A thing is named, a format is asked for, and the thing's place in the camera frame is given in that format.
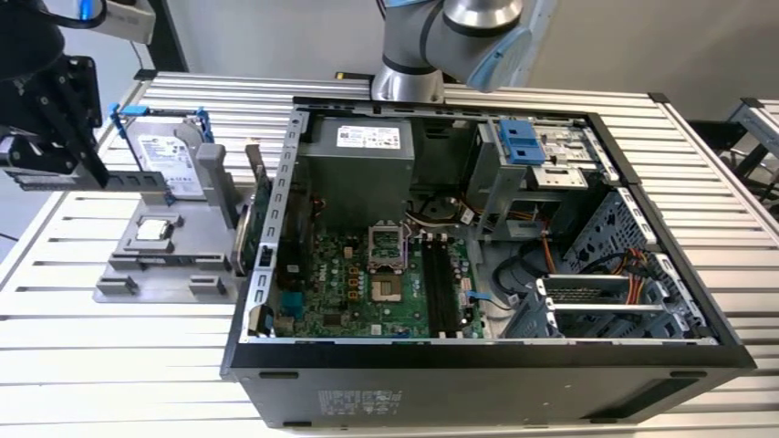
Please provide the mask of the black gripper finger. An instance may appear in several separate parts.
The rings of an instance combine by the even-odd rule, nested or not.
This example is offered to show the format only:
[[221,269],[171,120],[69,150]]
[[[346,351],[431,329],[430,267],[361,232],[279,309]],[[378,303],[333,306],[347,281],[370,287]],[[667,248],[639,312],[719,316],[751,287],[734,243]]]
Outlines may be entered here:
[[25,83],[25,97],[37,120],[35,134],[71,128],[78,139],[70,150],[78,168],[94,183],[106,187],[109,170],[97,152],[94,130],[103,124],[97,68],[91,57],[62,55],[54,64]]
[[78,167],[78,159],[70,150],[77,132],[71,128],[55,128],[35,134],[2,125],[2,167],[33,174],[70,175]]

